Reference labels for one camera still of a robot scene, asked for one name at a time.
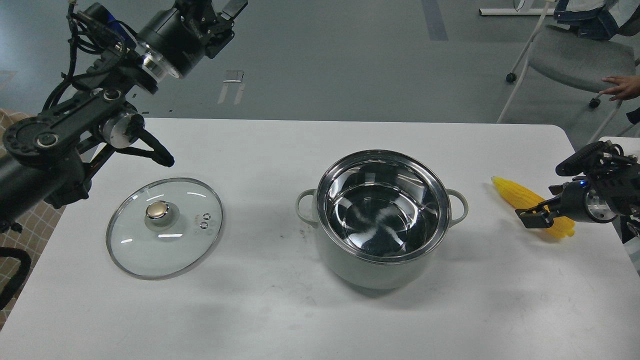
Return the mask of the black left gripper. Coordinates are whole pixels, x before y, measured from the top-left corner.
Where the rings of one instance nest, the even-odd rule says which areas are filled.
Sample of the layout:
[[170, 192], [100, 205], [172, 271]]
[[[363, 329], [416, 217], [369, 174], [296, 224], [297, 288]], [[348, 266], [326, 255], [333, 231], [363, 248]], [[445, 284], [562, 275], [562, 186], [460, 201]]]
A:
[[204, 58], [214, 59], [234, 38], [234, 20], [249, 4], [229, 0], [216, 11], [210, 0], [176, 0], [138, 32], [142, 64], [156, 79], [184, 78]]

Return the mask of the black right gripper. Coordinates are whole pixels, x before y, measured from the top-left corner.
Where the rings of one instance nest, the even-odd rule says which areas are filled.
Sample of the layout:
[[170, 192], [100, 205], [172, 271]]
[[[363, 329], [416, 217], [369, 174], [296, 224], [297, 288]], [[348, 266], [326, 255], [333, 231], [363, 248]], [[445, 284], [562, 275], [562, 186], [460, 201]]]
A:
[[[597, 141], [583, 146], [555, 167], [561, 177], [586, 176], [603, 173], [601, 162], [605, 141]], [[549, 229], [554, 219], [567, 217], [576, 223], [598, 223], [599, 219], [589, 208], [588, 196], [591, 185], [585, 178], [575, 178], [559, 185], [548, 187], [553, 198], [544, 200], [530, 208], [516, 208], [515, 214], [527, 229]]]

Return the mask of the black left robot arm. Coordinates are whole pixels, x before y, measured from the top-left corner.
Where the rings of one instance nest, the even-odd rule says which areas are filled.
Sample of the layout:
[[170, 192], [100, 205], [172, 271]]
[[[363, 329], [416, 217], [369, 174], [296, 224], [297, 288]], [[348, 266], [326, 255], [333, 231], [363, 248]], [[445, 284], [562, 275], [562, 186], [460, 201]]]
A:
[[67, 9], [70, 65], [41, 112], [3, 133], [1, 232], [22, 233], [21, 215], [39, 202], [61, 208], [89, 198], [92, 178], [114, 153], [174, 165], [173, 155], [145, 128], [127, 101], [133, 87], [158, 91], [165, 76], [184, 78], [234, 38], [234, 21], [248, 5], [230, 0], [176, 0], [139, 31], [94, 3]]

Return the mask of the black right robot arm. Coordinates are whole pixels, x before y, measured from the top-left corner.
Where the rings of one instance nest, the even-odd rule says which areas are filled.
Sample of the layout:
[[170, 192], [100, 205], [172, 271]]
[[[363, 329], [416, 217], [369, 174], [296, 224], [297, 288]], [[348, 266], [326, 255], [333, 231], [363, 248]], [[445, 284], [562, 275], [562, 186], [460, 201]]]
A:
[[610, 140], [592, 141], [555, 167], [571, 180], [550, 186], [553, 198], [517, 207], [516, 216], [528, 229], [551, 229], [559, 218], [576, 223], [619, 221], [622, 244], [639, 237], [640, 166]]

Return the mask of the bystander hand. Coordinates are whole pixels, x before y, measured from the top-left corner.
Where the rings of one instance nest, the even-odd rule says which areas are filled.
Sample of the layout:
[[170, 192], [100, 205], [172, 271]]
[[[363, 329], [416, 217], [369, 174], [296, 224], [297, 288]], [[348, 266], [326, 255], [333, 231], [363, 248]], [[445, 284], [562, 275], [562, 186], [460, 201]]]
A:
[[611, 95], [610, 101], [628, 101], [640, 96], [640, 76], [607, 76], [603, 77], [602, 82], [614, 84], [610, 88], [599, 91], [599, 95]]

